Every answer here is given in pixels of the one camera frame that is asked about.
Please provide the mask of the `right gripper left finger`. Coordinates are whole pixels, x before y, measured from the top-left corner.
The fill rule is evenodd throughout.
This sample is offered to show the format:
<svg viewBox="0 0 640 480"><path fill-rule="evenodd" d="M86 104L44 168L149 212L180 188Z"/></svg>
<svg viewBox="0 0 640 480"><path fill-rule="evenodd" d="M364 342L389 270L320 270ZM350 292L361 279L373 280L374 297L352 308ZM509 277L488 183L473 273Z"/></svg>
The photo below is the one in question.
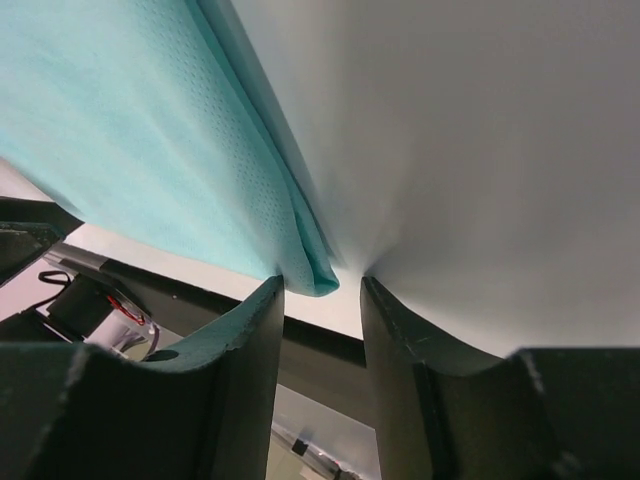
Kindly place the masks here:
<svg viewBox="0 0 640 480"><path fill-rule="evenodd" d="M262 479L284 319L266 280L144 362L88 343L1 347L5 479Z"/></svg>

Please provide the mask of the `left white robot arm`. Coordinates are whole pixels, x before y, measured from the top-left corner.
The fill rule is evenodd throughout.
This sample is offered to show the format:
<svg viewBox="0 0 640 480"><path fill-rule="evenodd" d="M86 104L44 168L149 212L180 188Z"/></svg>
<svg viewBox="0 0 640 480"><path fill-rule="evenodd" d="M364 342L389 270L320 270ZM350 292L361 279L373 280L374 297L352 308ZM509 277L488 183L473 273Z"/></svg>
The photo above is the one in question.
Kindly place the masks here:
<svg viewBox="0 0 640 480"><path fill-rule="evenodd" d="M1 284L6 285L36 261L60 247L82 222L53 202L1 198ZM85 342L114 312L129 324L110 340L109 350L125 356L148 345L156 351L160 327L121 282L77 261L62 258L38 274L60 290L1 321L3 342Z"/></svg>

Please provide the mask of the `mint green t shirt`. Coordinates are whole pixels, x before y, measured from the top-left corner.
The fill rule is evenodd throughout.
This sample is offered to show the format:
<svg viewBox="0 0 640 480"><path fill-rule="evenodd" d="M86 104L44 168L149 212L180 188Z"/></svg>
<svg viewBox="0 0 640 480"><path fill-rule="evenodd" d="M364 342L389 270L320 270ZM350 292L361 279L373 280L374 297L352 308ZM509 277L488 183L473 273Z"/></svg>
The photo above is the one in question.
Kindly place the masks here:
<svg viewBox="0 0 640 480"><path fill-rule="evenodd" d="M324 296L310 208L193 1L5 1L1 154L86 223Z"/></svg>

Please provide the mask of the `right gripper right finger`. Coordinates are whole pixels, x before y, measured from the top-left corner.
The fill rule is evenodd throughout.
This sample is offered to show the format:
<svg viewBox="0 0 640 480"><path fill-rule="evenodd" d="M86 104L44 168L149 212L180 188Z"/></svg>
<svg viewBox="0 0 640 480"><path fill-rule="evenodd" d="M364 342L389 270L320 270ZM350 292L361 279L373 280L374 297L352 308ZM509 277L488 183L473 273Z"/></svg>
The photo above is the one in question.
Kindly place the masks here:
<svg viewBox="0 0 640 480"><path fill-rule="evenodd" d="M377 279L360 291L386 479L635 479L639 352L455 338Z"/></svg>

